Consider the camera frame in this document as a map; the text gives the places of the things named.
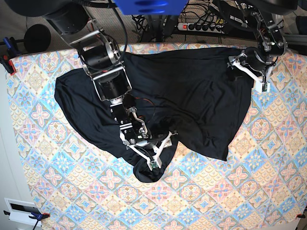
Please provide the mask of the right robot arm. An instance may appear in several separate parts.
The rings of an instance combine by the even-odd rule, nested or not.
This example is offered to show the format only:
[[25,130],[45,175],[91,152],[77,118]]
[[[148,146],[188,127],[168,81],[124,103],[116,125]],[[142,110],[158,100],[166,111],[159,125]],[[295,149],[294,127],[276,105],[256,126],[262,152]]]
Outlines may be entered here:
[[153,133],[137,114],[124,56],[115,39],[107,35],[90,8],[116,9],[116,4],[90,0],[9,0],[7,5],[25,17],[43,17],[71,48],[77,50],[85,73],[100,101],[110,102],[126,148],[143,157],[150,169],[161,168],[160,155],[172,145],[173,133]]

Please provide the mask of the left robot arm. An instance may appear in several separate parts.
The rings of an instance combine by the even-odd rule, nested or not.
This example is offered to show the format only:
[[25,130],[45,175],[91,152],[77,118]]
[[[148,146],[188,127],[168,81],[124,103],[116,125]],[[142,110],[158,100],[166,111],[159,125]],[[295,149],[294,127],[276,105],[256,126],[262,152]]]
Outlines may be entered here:
[[221,15],[233,27],[252,32],[258,42],[258,47],[248,47],[238,56],[230,56],[228,67],[238,69],[249,75],[261,90],[267,91],[269,83],[267,77],[270,70],[282,56],[286,49],[286,41],[282,35],[279,23],[274,15],[287,15],[297,9],[297,1],[289,0],[236,0],[243,14],[243,24],[237,25],[225,15],[222,6],[218,5]]

